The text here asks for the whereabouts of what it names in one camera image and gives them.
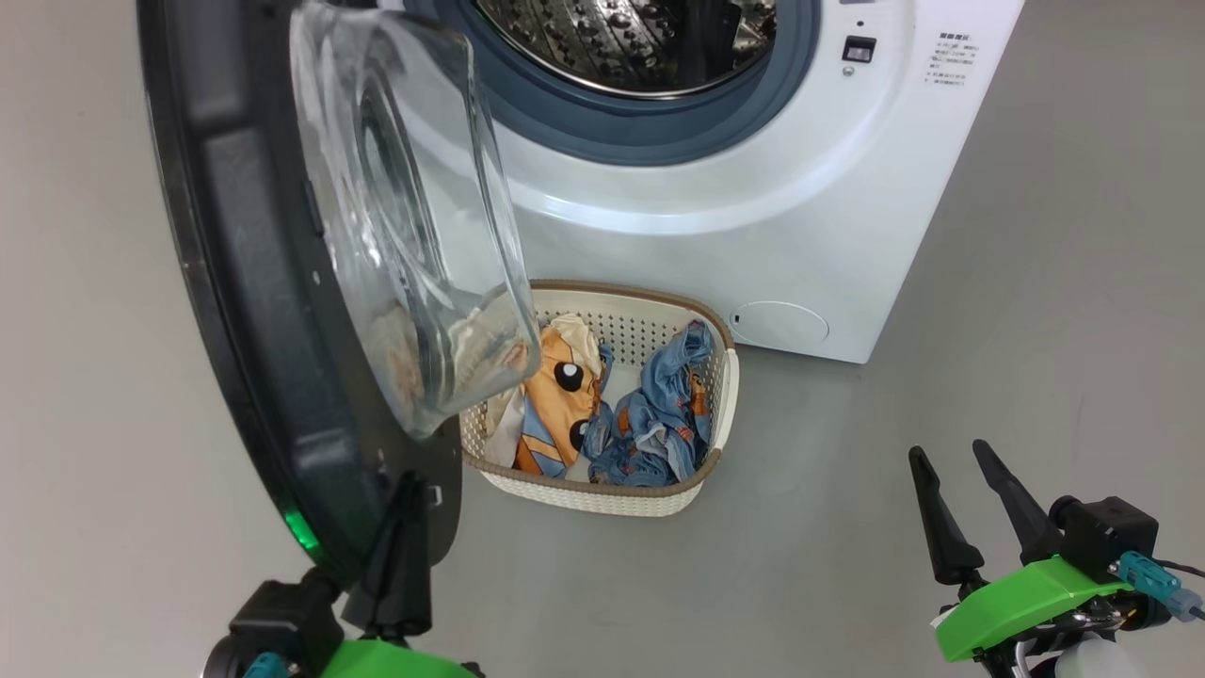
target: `washing machine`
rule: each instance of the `washing machine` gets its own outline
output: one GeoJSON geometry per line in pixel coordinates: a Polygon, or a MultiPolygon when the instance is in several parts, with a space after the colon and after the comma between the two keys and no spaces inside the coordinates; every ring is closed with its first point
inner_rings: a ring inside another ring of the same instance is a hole
{"type": "Polygon", "coordinates": [[[429,562],[451,548],[455,413],[534,370],[529,277],[866,361],[1021,0],[404,5],[139,1],[214,376],[345,589],[407,478],[429,562]]]}
{"type": "Polygon", "coordinates": [[[864,364],[1023,0],[402,0],[469,37],[533,277],[864,364]]]}

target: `laundry basket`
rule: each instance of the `laundry basket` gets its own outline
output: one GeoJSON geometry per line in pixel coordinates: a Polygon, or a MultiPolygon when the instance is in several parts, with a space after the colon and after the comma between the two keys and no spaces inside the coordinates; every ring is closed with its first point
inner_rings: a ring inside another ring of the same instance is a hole
{"type": "Polygon", "coordinates": [[[637,370],[692,319],[701,319],[712,338],[711,358],[700,375],[711,401],[711,452],[689,481],[666,488],[624,488],[543,478],[484,460],[486,406],[481,405],[460,414],[465,464],[506,493],[557,507],[651,518],[686,508],[719,462],[736,412],[740,367],[728,328],[711,308],[671,294],[563,279],[536,279],[531,289],[541,320],[578,313],[594,334],[611,346],[616,365],[637,370]]]}

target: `washing machine door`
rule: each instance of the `washing machine door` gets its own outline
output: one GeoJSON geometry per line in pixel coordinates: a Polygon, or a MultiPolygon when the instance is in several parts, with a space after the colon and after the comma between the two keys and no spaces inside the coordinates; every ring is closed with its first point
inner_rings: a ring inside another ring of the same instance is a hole
{"type": "Polygon", "coordinates": [[[139,24],[181,267],[265,488],[348,586],[418,472],[439,562],[455,413],[539,365],[468,42],[296,0],[140,0],[139,24]]]}

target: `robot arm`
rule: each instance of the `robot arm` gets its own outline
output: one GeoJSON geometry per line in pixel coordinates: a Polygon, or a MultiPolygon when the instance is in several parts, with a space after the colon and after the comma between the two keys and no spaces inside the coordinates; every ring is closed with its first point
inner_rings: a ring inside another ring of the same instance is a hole
{"type": "Polygon", "coordinates": [[[934,578],[959,588],[960,602],[936,624],[947,661],[974,660],[993,678],[1144,676],[1116,645],[1118,631],[1205,619],[1200,596],[1168,572],[1183,566],[1151,560],[1153,518],[1117,497],[1063,497],[1047,513],[987,443],[974,450],[1022,547],[1023,567],[993,583],[978,574],[983,558],[942,501],[924,450],[909,453],[934,578]],[[1030,671],[1027,658],[1051,653],[1062,655],[1030,671]]]}
{"type": "Polygon", "coordinates": [[[341,589],[316,567],[300,584],[261,584],[210,653],[201,678],[483,678],[476,665],[406,644],[431,627],[427,505],[427,484],[407,472],[343,608],[343,619],[364,630],[359,639],[343,639],[331,609],[341,589]]]}

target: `gray floor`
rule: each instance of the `gray floor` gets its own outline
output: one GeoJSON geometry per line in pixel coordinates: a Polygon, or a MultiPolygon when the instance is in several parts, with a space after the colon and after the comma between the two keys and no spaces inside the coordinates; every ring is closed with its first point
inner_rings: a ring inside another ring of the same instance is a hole
{"type": "MultiPolygon", "coordinates": [[[[175,266],[133,6],[77,5],[0,0],[0,674],[193,676],[305,560],[175,266]]],[[[1203,35],[1193,0],[1031,2],[871,364],[743,352],[728,455],[672,519],[470,477],[421,647],[494,677],[978,676],[928,627],[952,592],[913,443],[988,577],[1017,547],[975,437],[1041,501],[1122,495],[1205,564],[1203,35]]],[[[1199,676],[1201,633],[1123,642],[1199,676]]]]}

